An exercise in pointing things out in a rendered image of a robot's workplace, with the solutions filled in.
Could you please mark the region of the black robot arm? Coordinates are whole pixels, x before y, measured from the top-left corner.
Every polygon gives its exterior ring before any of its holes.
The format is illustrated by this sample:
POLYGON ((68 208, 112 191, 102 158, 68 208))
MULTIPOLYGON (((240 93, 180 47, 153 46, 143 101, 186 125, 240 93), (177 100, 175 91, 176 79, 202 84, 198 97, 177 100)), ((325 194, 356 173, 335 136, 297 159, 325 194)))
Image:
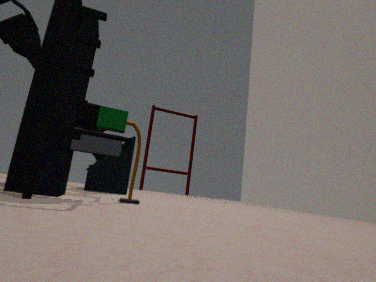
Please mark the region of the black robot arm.
MULTIPOLYGON (((0 21, 0 38, 17 54, 26 57, 35 69, 41 50, 39 29, 31 17, 31 13, 17 0, 11 1, 23 9, 26 15, 21 13, 0 21)), ((79 127, 102 133, 106 131, 83 125, 79 125, 79 127)))

